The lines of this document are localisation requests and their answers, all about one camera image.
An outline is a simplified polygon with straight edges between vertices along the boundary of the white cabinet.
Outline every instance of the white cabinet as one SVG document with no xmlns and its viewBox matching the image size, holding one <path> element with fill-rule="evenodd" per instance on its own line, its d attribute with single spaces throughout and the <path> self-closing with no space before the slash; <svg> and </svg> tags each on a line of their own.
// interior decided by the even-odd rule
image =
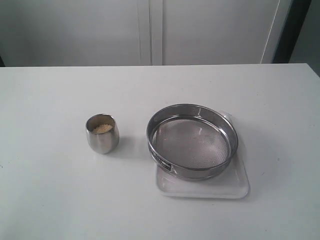
<svg viewBox="0 0 320 240">
<path fill-rule="evenodd" d="M 8 0 L 7 66 L 270 63 L 291 0 Z"/>
<path fill-rule="evenodd" d="M 153 64 L 270 63 L 290 3 L 150 0 Z"/>
<path fill-rule="evenodd" d="M 8 67 L 150 65 L 150 49 L 148 0 L 0 2 Z"/>
</svg>

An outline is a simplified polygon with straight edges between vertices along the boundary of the tabletop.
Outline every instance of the tabletop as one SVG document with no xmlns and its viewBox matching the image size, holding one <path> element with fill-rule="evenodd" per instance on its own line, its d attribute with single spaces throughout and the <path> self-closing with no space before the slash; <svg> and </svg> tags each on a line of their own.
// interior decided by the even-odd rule
<svg viewBox="0 0 320 240">
<path fill-rule="evenodd" d="M 232 115 L 247 197 L 160 194 L 146 127 L 178 103 Z M 319 103 L 307 64 L 0 68 L 0 239 L 318 240 Z M 106 155 L 98 113 L 120 133 Z"/>
</svg>

